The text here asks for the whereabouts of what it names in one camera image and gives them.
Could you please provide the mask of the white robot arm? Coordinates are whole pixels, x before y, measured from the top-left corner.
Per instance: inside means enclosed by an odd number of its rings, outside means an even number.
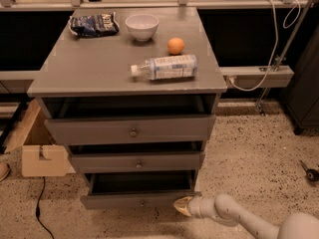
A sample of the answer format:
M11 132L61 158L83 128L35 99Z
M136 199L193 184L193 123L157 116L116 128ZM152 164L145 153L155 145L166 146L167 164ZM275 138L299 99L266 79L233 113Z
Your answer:
M186 196L173 206L188 217L209 218L225 226L240 224L255 239L319 239L319 219L310 214L293 213L275 226L244 209L228 194Z

